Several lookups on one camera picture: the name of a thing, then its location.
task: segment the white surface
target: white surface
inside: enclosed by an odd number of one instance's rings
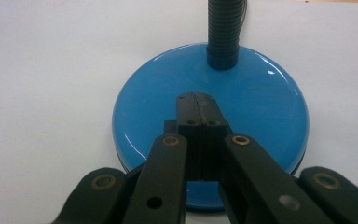
[[[49,223],[85,174],[121,169],[111,131],[121,87],[161,52],[205,41],[206,0],[0,1],[0,223]],[[301,167],[358,185],[358,4],[250,1],[241,44],[305,95]]]

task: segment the desk lamp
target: desk lamp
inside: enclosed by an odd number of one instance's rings
[[[208,43],[168,50],[124,85],[112,129],[127,171],[145,162],[164,120],[175,120],[176,97],[185,92],[211,95],[236,133],[251,135],[287,173],[296,170],[307,144],[307,106],[283,68],[239,46],[246,8],[246,0],[209,0]],[[189,181],[186,207],[222,211],[217,182]]]

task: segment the lamp base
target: lamp base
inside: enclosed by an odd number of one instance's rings
[[[288,173],[305,152],[309,118],[304,97],[275,62],[240,47],[227,71],[206,62],[206,43],[160,54],[140,67],[117,98],[112,128],[117,154],[127,170],[145,162],[164,120],[176,119],[175,99],[189,91],[212,95],[234,133],[252,136]],[[222,211],[216,182],[188,182],[187,207]]]

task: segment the blue lamp base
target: blue lamp base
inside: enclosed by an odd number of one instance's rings
[[[275,62],[240,47],[238,64],[213,70],[206,44],[160,54],[140,67],[117,98],[112,128],[117,154],[127,170],[145,162],[164,120],[176,119],[175,99],[188,91],[212,95],[234,133],[251,135],[287,172],[305,152],[309,117],[304,97]],[[188,182],[187,207],[206,212],[224,206],[216,182]]]

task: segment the metal rivet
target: metal rivet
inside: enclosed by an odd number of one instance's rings
[[[168,136],[162,139],[162,142],[167,146],[175,146],[179,144],[179,139],[177,137]]]
[[[297,211],[301,207],[300,201],[290,194],[283,194],[279,196],[278,201],[289,210]]]
[[[96,190],[106,190],[112,188],[116,184],[116,178],[113,175],[98,175],[95,177],[91,185]]]
[[[235,135],[231,138],[231,140],[235,144],[241,145],[241,146],[245,146],[245,145],[248,145],[249,143],[251,143],[251,140],[249,140],[249,138],[242,136],[242,135]]]
[[[327,173],[316,173],[312,177],[316,183],[327,189],[339,189],[341,186],[335,177]]]

